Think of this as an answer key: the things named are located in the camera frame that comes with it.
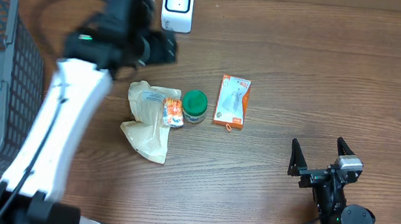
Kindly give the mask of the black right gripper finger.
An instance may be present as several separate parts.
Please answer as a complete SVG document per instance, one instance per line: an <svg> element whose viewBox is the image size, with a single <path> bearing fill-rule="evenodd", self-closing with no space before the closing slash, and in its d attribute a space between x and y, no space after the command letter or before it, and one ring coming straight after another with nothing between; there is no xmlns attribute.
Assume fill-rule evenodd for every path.
<svg viewBox="0 0 401 224"><path fill-rule="evenodd" d="M345 142L343 137L339 137L337 139L337 148L338 148L338 155L339 156L348 156L354 155L354 152L351 150L351 148L348 146L348 144Z"/></svg>
<svg viewBox="0 0 401 224"><path fill-rule="evenodd" d="M304 159L304 154L302 153L299 141L294 138L291 142L291 145L291 156L287 174L296 177L300 175L300 171L307 169L307 163Z"/></svg>

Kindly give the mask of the green lid jar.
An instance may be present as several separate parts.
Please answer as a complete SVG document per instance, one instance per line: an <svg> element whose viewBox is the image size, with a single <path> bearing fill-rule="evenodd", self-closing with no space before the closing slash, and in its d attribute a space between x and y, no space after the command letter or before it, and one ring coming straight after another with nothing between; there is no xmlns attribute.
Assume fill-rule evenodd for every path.
<svg viewBox="0 0 401 224"><path fill-rule="evenodd" d="M208 99L199 90L190 90L182 100L183 115L189 123L200 123L205 120L206 109L208 109Z"/></svg>

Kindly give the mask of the small orange white packet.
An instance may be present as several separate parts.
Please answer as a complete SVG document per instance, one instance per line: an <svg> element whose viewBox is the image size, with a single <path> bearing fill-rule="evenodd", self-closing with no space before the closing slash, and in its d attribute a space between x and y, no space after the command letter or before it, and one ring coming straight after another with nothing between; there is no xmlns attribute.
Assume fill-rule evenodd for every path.
<svg viewBox="0 0 401 224"><path fill-rule="evenodd" d="M180 99L166 98L163 100L163 124L168 127L183 126L183 109Z"/></svg>

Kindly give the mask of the orange white box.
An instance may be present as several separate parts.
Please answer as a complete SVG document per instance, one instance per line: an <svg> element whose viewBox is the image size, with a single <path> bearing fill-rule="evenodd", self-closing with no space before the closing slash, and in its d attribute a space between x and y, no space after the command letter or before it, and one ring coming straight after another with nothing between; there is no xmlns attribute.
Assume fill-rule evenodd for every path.
<svg viewBox="0 0 401 224"><path fill-rule="evenodd" d="M223 75L213 116L214 124L223 125L228 132L242 130L249 104L251 81Z"/></svg>

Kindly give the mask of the beige plastic bag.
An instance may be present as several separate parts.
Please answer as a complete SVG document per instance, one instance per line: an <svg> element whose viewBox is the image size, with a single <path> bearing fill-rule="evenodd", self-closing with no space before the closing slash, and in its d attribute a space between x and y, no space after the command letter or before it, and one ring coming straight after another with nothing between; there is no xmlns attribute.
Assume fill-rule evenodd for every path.
<svg viewBox="0 0 401 224"><path fill-rule="evenodd" d="M128 101L134 121L120 126L132 148L152 162L166 161L170 127L163 124L163 101L179 99L181 90L151 86L147 81L132 82Z"/></svg>

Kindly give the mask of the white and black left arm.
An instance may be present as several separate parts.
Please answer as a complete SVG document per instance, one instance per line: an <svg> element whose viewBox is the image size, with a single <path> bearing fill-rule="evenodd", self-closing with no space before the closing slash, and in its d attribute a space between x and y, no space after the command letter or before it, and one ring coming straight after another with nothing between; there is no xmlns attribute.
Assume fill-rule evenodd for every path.
<svg viewBox="0 0 401 224"><path fill-rule="evenodd" d="M61 203L91 117L122 67L174 63L172 32L152 30L154 0L105 0L65 40L48 93L0 179L0 224L104 224Z"/></svg>

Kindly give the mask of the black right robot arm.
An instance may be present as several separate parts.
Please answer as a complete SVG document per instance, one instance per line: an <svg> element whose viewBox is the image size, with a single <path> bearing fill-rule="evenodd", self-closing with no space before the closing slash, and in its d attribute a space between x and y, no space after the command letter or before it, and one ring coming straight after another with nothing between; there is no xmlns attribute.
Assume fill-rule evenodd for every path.
<svg viewBox="0 0 401 224"><path fill-rule="evenodd" d="M344 187L355 183L363 172L361 159L341 137L337 139L338 157L325 169L309 169L297 139L291 142L287 174L299 178L300 188L312 188L318 217L302 224L375 224L376 217L361 205L348 205Z"/></svg>

